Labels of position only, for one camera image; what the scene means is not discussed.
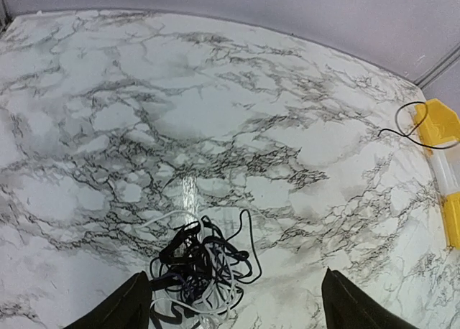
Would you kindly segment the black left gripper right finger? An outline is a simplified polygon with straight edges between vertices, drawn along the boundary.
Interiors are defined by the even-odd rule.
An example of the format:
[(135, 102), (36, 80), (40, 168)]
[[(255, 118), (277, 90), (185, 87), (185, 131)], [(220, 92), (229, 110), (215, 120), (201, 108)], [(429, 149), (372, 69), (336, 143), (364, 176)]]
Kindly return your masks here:
[(337, 270), (326, 271), (321, 295), (327, 328), (416, 329), (375, 302)]

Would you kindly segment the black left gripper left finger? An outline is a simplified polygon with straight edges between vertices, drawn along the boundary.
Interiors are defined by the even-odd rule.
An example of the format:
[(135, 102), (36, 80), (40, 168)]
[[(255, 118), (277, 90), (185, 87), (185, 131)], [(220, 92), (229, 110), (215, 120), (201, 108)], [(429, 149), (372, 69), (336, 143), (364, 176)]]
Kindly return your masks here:
[(151, 301), (147, 274), (133, 274), (92, 311), (71, 323), (71, 328), (148, 328)]

